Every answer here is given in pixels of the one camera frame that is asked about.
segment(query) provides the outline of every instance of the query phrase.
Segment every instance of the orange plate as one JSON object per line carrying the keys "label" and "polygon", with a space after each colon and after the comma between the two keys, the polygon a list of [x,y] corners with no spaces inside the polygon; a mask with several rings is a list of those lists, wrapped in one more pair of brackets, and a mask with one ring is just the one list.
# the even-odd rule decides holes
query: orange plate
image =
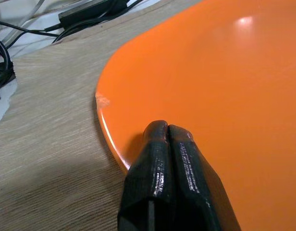
{"label": "orange plate", "polygon": [[296,231],[296,0],[207,0],[122,46],[97,87],[126,170],[163,119],[191,131],[244,231]]}

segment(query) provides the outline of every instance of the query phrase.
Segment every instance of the power adapter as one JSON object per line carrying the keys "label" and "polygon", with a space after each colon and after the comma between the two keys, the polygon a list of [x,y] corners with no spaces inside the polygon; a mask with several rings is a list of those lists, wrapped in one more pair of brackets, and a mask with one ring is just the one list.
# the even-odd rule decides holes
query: power adapter
{"label": "power adapter", "polygon": [[62,12],[58,15],[61,26],[67,29],[69,26],[92,18],[115,15],[125,8],[129,0],[92,0],[78,7]]}

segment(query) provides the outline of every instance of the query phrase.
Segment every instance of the beige fabric surface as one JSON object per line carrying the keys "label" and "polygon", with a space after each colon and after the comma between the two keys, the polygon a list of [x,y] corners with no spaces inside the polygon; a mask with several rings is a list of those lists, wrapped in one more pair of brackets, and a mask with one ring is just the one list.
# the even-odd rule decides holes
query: beige fabric surface
{"label": "beige fabric surface", "polygon": [[96,116],[98,77],[122,44],[197,1],[163,0],[14,60],[18,89],[0,121],[0,231],[116,230],[124,175]]}

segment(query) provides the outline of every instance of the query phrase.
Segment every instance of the black power brick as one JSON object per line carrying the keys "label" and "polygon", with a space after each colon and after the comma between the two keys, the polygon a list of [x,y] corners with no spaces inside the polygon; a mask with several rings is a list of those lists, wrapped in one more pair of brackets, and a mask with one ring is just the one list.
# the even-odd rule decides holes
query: black power brick
{"label": "black power brick", "polygon": [[129,0],[92,0],[58,15],[61,25],[67,29],[71,25],[80,21],[102,17],[106,12],[106,16],[115,15],[125,8]]}

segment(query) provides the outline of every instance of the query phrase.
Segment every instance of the orange tray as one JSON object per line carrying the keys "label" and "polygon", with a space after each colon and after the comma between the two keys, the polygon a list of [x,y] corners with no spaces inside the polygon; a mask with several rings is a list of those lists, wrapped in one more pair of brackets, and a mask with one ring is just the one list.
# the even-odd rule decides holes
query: orange tray
{"label": "orange tray", "polygon": [[122,46],[97,85],[126,171],[154,120],[191,131],[244,231],[296,231],[296,0],[206,0]]}

